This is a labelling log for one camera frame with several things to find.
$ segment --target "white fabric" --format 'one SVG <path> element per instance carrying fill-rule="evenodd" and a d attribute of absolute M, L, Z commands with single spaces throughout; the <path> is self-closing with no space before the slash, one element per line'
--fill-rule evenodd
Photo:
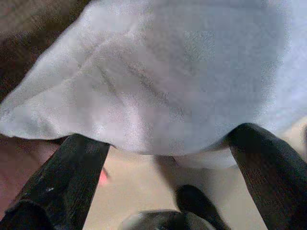
<path fill-rule="evenodd" d="M 93 1 L 2 103 L 0 133 L 80 133 L 178 156 L 244 122 L 281 132 L 307 113 L 306 10 L 305 0 Z"/>

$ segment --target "white cloth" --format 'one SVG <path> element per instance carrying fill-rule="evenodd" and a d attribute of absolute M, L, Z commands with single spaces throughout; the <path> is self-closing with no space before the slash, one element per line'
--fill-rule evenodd
<path fill-rule="evenodd" d="M 305 0 L 93 1 L 1 104 L 0 133 L 79 133 L 179 156 L 244 122 L 281 132 L 307 113 L 306 10 Z M 230 152 L 210 164 L 221 162 L 234 164 Z"/>

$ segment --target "beige floor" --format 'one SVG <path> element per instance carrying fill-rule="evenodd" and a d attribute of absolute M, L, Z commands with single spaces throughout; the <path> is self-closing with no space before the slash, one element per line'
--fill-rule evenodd
<path fill-rule="evenodd" d="M 306 159 L 303 136 L 307 118 L 283 138 Z M 265 230 L 238 168 L 191 170 L 170 158 L 154 158 L 110 150 L 105 168 L 110 179 L 97 188 L 84 230 L 116 230 L 129 215 L 141 210 L 176 209 L 173 188 L 193 184 L 202 188 L 234 230 Z"/>

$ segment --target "floor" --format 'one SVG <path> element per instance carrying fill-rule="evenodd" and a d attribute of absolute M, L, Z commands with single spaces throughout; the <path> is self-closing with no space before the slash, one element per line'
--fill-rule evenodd
<path fill-rule="evenodd" d="M 305 160 L 306 127 L 304 118 L 283 135 Z M 116 230 L 125 218 L 139 211 L 176 209 L 173 188 L 183 184 L 202 189 L 231 229 L 266 229 L 238 168 L 184 169 L 171 158 L 127 154 L 114 148 L 105 168 L 109 181 L 97 188 L 84 230 Z"/>

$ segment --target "white towel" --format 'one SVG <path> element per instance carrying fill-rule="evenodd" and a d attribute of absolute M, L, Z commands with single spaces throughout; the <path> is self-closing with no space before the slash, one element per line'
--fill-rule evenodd
<path fill-rule="evenodd" d="M 307 113 L 307 1 L 96 0 L 3 101 L 0 133 L 79 133 L 141 154 L 218 147 Z M 204 167 L 234 164 L 204 154 Z"/>

